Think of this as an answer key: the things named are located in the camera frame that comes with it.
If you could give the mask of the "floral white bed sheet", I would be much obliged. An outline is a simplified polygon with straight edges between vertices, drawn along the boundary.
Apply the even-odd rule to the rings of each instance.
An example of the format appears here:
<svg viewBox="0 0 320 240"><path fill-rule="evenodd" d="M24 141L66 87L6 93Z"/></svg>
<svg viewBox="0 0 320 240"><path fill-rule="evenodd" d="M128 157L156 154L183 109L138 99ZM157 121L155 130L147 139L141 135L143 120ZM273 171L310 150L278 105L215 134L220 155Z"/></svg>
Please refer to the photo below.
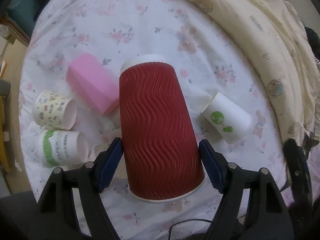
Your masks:
<svg viewBox="0 0 320 240"><path fill-rule="evenodd" d="M25 54L20 83L20 133L25 170L35 198L51 174L36 148L42 128L32 116L45 89L78 105L74 130L90 146L108 145L121 135L119 112L102 116L66 82L68 65L90 53L114 77L135 56L158 54L175 68L197 140L207 139L228 161L257 171L266 167L277 185L286 165L273 110L251 64L231 38L186 0L51 0L41 12ZM253 118L242 140L227 144L201 115L216 92Z"/></svg>

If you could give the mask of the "small floral paper cup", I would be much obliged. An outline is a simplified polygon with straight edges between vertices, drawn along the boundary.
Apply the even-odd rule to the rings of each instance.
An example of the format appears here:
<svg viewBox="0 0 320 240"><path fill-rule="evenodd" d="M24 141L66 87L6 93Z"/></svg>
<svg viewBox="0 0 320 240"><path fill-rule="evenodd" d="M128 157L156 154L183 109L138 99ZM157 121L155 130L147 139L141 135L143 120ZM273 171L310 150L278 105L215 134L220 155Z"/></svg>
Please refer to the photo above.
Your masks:
<svg viewBox="0 0 320 240"><path fill-rule="evenodd" d="M32 115L39 126L70 130L76 121L77 105L73 99L43 90L34 102Z"/></svg>

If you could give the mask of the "white cup green band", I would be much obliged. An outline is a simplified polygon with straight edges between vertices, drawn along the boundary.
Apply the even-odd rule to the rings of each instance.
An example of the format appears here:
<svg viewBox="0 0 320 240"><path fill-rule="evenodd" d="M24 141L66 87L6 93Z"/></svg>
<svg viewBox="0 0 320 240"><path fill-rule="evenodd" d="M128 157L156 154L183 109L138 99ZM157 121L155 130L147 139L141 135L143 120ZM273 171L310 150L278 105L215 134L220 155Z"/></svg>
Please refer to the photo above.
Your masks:
<svg viewBox="0 0 320 240"><path fill-rule="evenodd" d="M75 131L43 130L37 138L36 151L46 167L78 165L89 157L85 135Z"/></svg>

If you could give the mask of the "teal bed frame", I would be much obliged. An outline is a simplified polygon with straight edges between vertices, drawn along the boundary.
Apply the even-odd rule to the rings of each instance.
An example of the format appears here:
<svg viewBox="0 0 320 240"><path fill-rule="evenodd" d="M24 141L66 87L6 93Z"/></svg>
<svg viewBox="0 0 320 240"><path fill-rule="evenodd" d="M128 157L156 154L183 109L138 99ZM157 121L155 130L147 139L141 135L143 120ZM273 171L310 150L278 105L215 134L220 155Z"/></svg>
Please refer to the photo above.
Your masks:
<svg viewBox="0 0 320 240"><path fill-rule="evenodd" d="M44 0L12 0L7 7L7 14L14 23L31 37L36 23L36 15Z"/></svg>

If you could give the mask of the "cream bear print duvet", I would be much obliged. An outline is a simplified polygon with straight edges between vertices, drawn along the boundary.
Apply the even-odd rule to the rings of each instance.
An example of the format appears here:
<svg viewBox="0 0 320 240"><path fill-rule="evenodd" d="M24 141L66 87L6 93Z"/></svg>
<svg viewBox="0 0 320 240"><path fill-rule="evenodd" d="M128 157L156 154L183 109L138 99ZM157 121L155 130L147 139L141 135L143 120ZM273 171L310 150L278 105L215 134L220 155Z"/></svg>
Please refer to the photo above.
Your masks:
<svg viewBox="0 0 320 240"><path fill-rule="evenodd" d="M319 70L304 25L285 0L189 0L218 23L258 73L282 140L319 139Z"/></svg>

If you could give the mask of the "red corrugated paper cup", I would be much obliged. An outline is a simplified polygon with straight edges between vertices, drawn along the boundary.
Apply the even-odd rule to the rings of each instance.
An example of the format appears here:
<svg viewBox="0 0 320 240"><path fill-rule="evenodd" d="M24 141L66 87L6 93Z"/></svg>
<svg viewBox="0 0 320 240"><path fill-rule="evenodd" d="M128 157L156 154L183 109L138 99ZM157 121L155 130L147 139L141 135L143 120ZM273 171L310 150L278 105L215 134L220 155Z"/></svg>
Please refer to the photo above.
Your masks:
<svg viewBox="0 0 320 240"><path fill-rule="evenodd" d="M140 55L120 69L121 136L130 192L173 202L199 189L204 170L174 68L162 55Z"/></svg>

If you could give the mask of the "white cup green leaf print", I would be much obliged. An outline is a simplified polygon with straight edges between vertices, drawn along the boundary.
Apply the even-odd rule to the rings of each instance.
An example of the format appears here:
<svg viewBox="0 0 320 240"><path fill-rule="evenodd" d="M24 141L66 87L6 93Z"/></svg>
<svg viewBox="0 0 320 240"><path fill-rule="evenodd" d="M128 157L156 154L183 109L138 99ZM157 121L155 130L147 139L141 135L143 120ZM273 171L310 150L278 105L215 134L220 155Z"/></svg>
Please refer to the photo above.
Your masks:
<svg viewBox="0 0 320 240"><path fill-rule="evenodd" d="M227 144L241 140L253 123L249 113L220 92L216 92L204 106L201 115L210 122Z"/></svg>

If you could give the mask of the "pink paper cup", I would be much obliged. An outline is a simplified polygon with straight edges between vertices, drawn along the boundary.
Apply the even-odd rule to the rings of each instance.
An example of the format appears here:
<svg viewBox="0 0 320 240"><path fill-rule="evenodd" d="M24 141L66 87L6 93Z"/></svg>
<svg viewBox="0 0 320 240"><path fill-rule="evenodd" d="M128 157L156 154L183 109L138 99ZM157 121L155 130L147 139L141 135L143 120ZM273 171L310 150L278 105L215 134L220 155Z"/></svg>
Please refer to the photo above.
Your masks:
<svg viewBox="0 0 320 240"><path fill-rule="evenodd" d="M119 104L115 78L90 53L83 53L67 69L66 81L89 107L108 115Z"/></svg>

